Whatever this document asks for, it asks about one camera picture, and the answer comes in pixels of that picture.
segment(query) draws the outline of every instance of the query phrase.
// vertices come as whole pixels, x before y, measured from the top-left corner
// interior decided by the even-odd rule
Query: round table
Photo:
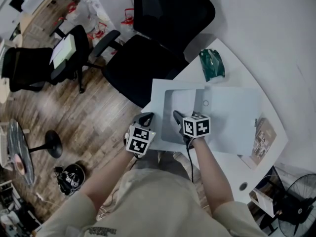
[[[53,158],[59,158],[61,157],[63,151],[60,138],[53,130],[46,132],[44,145],[30,149],[21,126],[18,121],[14,119],[11,119],[9,122],[7,139],[11,159],[14,160],[15,155],[18,155],[23,162],[25,174],[22,176],[28,185],[32,185],[34,183],[34,167],[30,153],[47,149],[48,153]]]
[[[15,154],[19,155],[25,168],[25,175],[23,175],[23,178],[28,185],[32,185],[34,183],[34,168],[29,147],[22,128],[14,119],[11,119],[9,122],[7,139],[11,159],[14,159]]]

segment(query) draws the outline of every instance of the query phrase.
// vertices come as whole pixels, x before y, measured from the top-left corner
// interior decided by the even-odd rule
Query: white table
[[[266,117],[272,124],[276,139],[272,143],[268,153],[255,170],[250,169],[238,156],[224,153],[214,153],[216,160],[223,169],[228,181],[232,187],[235,201],[249,203],[249,193],[255,188],[260,180],[273,166],[279,155],[282,153],[288,139],[283,125],[274,110],[271,102],[251,75],[248,69],[239,61],[239,59],[219,40],[216,39],[208,48],[216,49],[222,57],[226,77],[224,82],[217,83],[218,86],[227,87],[248,87],[257,88],[262,93],[261,110],[262,116]],[[199,57],[195,58],[176,78],[175,80],[189,82],[206,83]],[[150,111],[150,103],[143,111]],[[195,150],[190,150],[193,164],[199,168]],[[247,188],[240,191],[241,184],[247,183]]]
[[[22,45],[23,45],[23,36],[22,36],[22,34],[18,34],[17,36],[15,36],[15,38],[13,39],[12,42],[16,45],[16,47],[21,48]]]
[[[0,103],[4,104],[7,100],[13,100],[9,97],[10,94],[10,83],[8,78],[0,79]]]

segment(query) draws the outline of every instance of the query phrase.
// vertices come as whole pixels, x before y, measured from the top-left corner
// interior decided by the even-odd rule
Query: black office chair
[[[54,68],[53,63],[49,64],[52,48],[9,49],[4,56],[2,77],[10,79],[10,91],[40,91],[45,82],[56,85],[65,79],[78,78],[79,92],[83,93],[82,67],[100,67],[88,63],[91,50],[84,28],[80,25],[75,26],[67,35],[69,34],[74,36],[76,51],[69,60],[63,61],[57,68]]]
[[[140,35],[121,46],[116,30],[94,48],[100,56],[108,47],[118,52],[102,69],[120,93],[140,107],[151,98],[153,79],[174,79],[187,65],[184,50],[215,17],[209,0],[134,0],[134,29]]]

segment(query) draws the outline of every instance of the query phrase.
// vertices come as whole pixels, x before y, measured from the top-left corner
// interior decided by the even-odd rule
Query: white plastic bag
[[[61,30],[64,34],[67,34],[68,32],[70,32],[70,30],[75,27],[74,24],[72,24],[71,22],[69,22],[67,19],[65,19],[64,17],[60,17],[56,22],[55,24],[58,23],[59,20],[63,19],[64,22],[59,26],[59,30]],[[58,35],[58,34],[54,34],[54,37],[56,39],[59,39],[61,40],[62,38]]]
[[[80,1],[78,5],[71,3],[68,6],[69,12],[66,19],[74,25],[82,25],[86,33],[90,33],[97,21],[96,18],[90,13],[88,5],[85,1]]]
[[[88,37],[92,39],[92,45],[95,47],[99,41],[110,32],[107,25],[103,22],[99,22],[95,29],[88,34]],[[105,59],[106,63],[108,63],[111,58],[116,54],[117,50],[112,47],[107,47],[101,56]]]
[[[125,20],[120,24],[121,37],[125,42],[132,38],[137,32],[134,30],[134,9],[125,9]]]

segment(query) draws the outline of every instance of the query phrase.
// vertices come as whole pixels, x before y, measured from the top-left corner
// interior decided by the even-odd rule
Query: black helmet
[[[71,196],[79,190],[85,181],[85,173],[78,164],[71,164],[65,169],[55,167],[55,173],[60,191],[66,196]]]

